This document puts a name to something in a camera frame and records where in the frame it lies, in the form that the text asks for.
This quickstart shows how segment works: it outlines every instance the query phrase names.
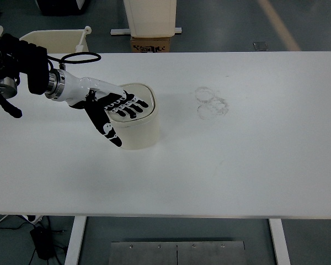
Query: gray floor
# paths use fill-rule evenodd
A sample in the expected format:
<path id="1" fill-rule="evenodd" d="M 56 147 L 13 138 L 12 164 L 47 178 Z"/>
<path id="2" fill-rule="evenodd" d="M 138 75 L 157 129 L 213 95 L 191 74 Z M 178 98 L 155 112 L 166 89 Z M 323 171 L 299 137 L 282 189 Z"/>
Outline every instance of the gray floor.
<path id="1" fill-rule="evenodd" d="M 303 51 L 331 51 L 331 0 L 271 0 L 292 37 Z M 33 30 L 92 28 L 90 51 L 130 52 L 129 36 L 111 36 L 111 29 L 127 28 L 121 0 L 90 0 L 79 16 L 44 17 L 34 0 L 0 1 L 4 32 L 21 37 Z M 208 0 L 177 3 L 181 35 L 171 39 L 171 52 L 252 51 L 265 41 L 270 51 L 286 51 L 279 34 L 256 0 Z M 53 216 L 55 235 L 66 245 L 73 218 Z M 11 216 L 0 225 L 18 226 Z M 292 265 L 331 264 L 331 220 L 283 220 Z M 0 264 L 28 264 L 34 245 L 30 225 L 0 230 Z M 112 241 L 243 240 L 248 264 L 275 264 L 267 220 L 88 218 L 80 264 L 108 264 Z M 65 255 L 58 253 L 61 261 Z M 35 256 L 32 264 L 46 264 Z M 58 264 L 54 259 L 49 264 Z"/>

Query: power adapter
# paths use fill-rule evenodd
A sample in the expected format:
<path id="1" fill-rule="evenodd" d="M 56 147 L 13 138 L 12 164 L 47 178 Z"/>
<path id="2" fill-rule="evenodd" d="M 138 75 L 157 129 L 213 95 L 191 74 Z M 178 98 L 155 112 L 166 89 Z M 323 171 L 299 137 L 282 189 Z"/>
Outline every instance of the power adapter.
<path id="1" fill-rule="evenodd" d="M 55 254 L 53 238 L 48 229 L 37 226 L 30 231 L 33 243 L 40 259 L 47 261 Z"/>

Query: white metal table leg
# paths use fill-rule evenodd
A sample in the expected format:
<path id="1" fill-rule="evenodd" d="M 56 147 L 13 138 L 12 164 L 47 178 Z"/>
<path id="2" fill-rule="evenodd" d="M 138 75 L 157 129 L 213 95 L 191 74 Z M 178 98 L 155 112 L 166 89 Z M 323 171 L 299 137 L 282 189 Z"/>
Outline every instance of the white metal table leg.
<path id="1" fill-rule="evenodd" d="M 77 265 L 83 240 L 84 226 L 87 216 L 75 216 L 73 221 L 70 242 L 65 259 L 65 265 Z"/>
<path id="2" fill-rule="evenodd" d="M 286 238 L 281 219 L 269 219 L 272 241 L 276 254 L 277 265 L 290 265 Z"/>

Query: yellow floor line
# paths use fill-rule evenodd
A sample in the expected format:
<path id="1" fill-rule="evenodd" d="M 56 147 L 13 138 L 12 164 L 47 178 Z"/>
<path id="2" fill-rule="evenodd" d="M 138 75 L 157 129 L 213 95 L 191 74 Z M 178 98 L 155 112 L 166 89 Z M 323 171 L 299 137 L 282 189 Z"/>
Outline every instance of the yellow floor line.
<path id="1" fill-rule="evenodd" d="M 285 44 L 288 51 L 301 51 L 298 43 L 288 31 L 280 16 L 277 14 L 275 8 L 269 0 L 257 0 L 261 9 L 265 12 L 267 18 L 270 20 L 271 25 L 276 30 L 281 41 Z"/>

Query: cardboard box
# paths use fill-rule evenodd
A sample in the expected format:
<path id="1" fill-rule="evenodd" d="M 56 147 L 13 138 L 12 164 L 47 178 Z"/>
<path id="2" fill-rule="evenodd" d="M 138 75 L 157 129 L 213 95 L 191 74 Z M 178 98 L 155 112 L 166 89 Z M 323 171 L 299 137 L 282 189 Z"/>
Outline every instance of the cardboard box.
<path id="1" fill-rule="evenodd" d="M 169 52 L 170 37 L 134 38 L 130 40 L 132 52 Z"/>

